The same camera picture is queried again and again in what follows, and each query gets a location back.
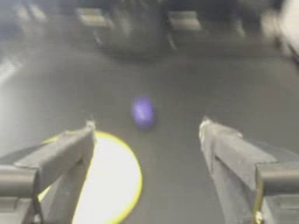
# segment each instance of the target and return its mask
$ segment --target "yellow disc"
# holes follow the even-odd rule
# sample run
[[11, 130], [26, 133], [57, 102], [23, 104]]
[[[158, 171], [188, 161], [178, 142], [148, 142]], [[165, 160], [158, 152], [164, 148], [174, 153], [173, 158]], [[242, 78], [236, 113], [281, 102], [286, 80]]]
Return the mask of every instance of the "yellow disc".
[[140, 166], [128, 145], [105, 132], [97, 131], [96, 137], [72, 224], [120, 223], [136, 206], [142, 188]]

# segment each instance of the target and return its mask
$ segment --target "purple object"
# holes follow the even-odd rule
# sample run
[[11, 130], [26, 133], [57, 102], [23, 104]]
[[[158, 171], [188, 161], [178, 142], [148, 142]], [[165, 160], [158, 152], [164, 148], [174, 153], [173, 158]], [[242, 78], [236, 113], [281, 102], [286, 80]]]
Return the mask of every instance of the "purple object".
[[154, 125], [154, 106], [148, 97], [140, 97], [133, 100], [130, 114], [137, 128], [141, 130], [152, 128]]

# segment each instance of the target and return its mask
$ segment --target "concrete floor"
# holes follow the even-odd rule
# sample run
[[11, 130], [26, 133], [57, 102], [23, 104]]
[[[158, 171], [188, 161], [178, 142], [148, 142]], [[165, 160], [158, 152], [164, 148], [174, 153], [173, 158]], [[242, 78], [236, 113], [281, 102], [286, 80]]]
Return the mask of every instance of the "concrete floor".
[[[0, 87], [1, 155], [89, 119], [128, 143], [144, 190], [125, 223], [222, 223], [197, 138], [204, 116], [299, 152], [293, 64], [252, 39], [177, 39], [178, 51], [152, 62], [114, 60], [93, 47], [40, 45]], [[140, 95], [158, 112], [148, 132], [129, 117]]]

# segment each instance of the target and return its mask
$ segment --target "dark tire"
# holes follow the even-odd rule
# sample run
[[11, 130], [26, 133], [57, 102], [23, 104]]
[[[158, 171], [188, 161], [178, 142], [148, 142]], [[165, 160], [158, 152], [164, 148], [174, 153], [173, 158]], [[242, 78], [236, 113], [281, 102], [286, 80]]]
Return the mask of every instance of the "dark tire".
[[165, 19], [153, 0], [118, 0], [106, 10], [108, 28], [94, 31], [96, 41], [113, 53], [150, 55], [165, 44]]

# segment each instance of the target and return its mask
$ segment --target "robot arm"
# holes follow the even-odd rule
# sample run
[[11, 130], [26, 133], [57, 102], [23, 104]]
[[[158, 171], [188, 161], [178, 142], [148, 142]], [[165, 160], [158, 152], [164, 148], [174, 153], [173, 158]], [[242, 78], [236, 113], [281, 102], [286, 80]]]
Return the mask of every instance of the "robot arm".
[[299, 156], [204, 119], [200, 148], [225, 223], [299, 223]]

